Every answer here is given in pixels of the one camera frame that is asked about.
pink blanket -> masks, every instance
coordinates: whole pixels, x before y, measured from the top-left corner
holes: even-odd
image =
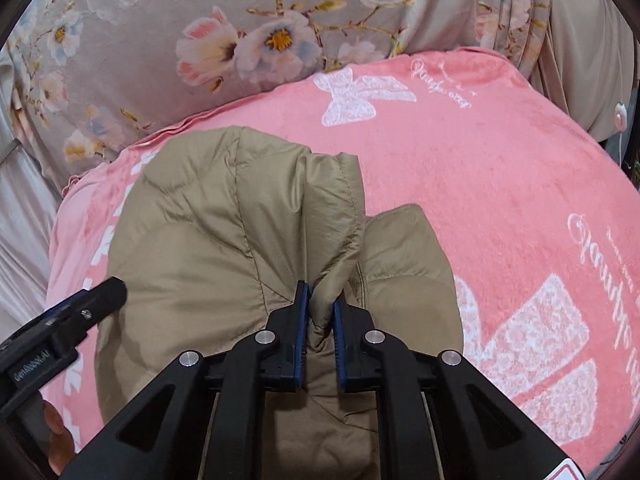
[[[339,72],[189,118],[72,186],[49,306],[104,278],[122,203],[171,136],[241,124],[356,153],[367,213],[425,210],[456,275],[465,354],[585,472],[640,413],[640,196],[572,120],[479,49]],[[100,429],[95,336],[46,396],[78,447]]]

